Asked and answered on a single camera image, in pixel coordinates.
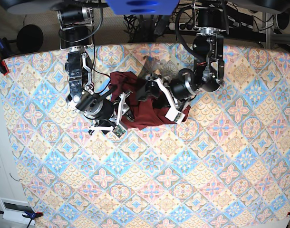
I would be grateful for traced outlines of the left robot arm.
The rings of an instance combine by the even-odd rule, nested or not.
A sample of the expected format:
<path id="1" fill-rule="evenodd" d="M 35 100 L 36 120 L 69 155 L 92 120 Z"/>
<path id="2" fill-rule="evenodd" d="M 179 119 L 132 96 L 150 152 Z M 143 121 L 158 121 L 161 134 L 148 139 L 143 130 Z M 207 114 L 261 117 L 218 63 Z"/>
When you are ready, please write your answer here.
<path id="1" fill-rule="evenodd" d="M 188 10 L 193 16 L 192 27 L 197 31 L 192 47 L 187 45 L 179 26 L 181 15 Z M 170 81 L 151 76 L 138 90 L 136 98 L 143 102 L 151 97 L 158 108 L 167 106 L 169 109 L 166 118 L 179 124 L 185 118 L 184 111 L 199 89 L 214 92 L 224 83 L 221 32 L 229 32 L 225 1 L 195 0 L 180 8 L 176 14 L 174 30 L 184 49 L 194 57 L 193 69 L 181 69 Z"/>

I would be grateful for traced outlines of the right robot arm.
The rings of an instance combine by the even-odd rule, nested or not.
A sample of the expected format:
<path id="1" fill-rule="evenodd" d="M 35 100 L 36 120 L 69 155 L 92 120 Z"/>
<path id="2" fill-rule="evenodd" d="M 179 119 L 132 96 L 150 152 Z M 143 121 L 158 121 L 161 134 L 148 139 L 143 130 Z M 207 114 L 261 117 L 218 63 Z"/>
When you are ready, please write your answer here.
<path id="1" fill-rule="evenodd" d="M 86 52 L 88 46 L 94 45 L 93 36 L 102 26 L 103 9 L 109 6 L 108 3 L 99 0 L 0 0 L 0 6 L 8 13 L 18 15 L 48 10 L 57 12 L 60 47 L 68 50 L 65 63 L 68 106 L 95 121 L 89 127 L 89 134 L 112 132 L 118 138 L 126 134 L 127 127 L 122 123 L 122 117 L 131 116 L 126 104 L 130 92 L 122 92 L 113 102 L 108 100 L 108 96 L 117 90 L 117 85 L 107 84 L 108 91 L 95 92 L 92 81 L 95 58 Z"/>

